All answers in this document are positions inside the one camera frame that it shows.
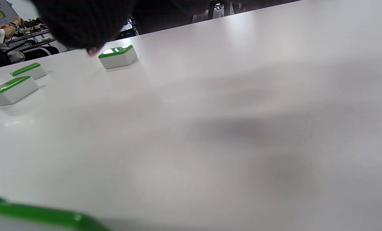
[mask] desk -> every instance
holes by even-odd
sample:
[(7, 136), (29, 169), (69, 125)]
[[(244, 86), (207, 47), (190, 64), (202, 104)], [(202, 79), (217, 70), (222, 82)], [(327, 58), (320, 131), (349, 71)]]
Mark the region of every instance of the desk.
[(45, 35), (45, 34), (48, 34), (48, 33), (50, 33), (50, 30), (49, 29), (45, 29), (45, 30), (42, 30), (42, 31), (33, 32), (31, 34), (26, 34), (26, 35), (22, 36), (21, 38), (20, 37), (15, 37), (15, 38), (12, 39), (12, 41), (10, 41), (10, 39), (8, 39), (8, 41), (10, 41), (10, 43), (14, 43), (14, 42), (17, 42), (17, 41), (23, 41), (24, 39), (33, 38), (33, 37), (37, 37), (37, 36), (40, 36), (40, 35)]
[(303, 0), (39, 62), (0, 196), (114, 231), (382, 231), (382, 0)]
[(20, 51), (21, 52), (28, 51), (28, 50), (31, 50), (31, 49), (34, 49), (34, 48), (37, 48), (37, 47), (44, 46), (44, 45), (49, 44), (50, 42), (54, 42), (54, 41), (56, 41), (55, 38), (51, 38), (51, 39), (46, 40), (46, 41), (39, 41), (39, 42), (37, 42), (36, 44), (34, 44), (32, 46), (25, 47), (25, 48), (21, 49)]

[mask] dark hair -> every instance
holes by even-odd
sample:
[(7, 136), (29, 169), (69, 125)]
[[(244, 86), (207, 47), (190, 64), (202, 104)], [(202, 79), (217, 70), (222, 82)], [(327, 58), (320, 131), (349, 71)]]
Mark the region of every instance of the dark hair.
[(32, 0), (42, 21), (68, 47), (99, 48), (125, 24), (134, 0)]

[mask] blurred green object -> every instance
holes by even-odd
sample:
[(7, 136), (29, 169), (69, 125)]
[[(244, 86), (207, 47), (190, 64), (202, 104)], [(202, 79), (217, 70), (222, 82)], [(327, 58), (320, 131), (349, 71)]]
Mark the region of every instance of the blurred green object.
[(81, 213), (8, 203), (0, 198), (0, 231), (17, 231), (21, 227), (30, 231), (40, 230), (41, 227), (52, 230), (109, 231), (94, 218)]

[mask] green and white device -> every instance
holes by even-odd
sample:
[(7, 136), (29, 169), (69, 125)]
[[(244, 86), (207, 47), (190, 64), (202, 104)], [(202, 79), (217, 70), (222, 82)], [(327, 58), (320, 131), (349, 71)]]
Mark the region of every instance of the green and white device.
[(43, 67), (41, 67), (41, 64), (39, 63), (33, 63), (21, 69), (10, 72), (10, 75), (12, 75), (12, 77), (31, 76), (31, 78), (33, 78), (34, 80), (39, 79), (46, 74), (47, 72), (43, 69)]
[(0, 231), (109, 231), (90, 216), (0, 199)]
[(15, 104), (37, 89), (38, 85), (31, 76), (14, 78), (0, 85), (0, 106)]
[(133, 45), (126, 45), (105, 50), (98, 58), (105, 69), (112, 69), (131, 65), (137, 59), (137, 53)]

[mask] wall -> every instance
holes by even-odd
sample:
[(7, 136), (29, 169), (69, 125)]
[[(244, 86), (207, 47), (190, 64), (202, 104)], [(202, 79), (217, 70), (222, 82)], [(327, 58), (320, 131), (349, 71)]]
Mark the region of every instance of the wall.
[(9, 0), (13, 5), (13, 9), (17, 12), (18, 16), (24, 20), (35, 19), (38, 17), (37, 10), (34, 9), (33, 4), (27, 0)]

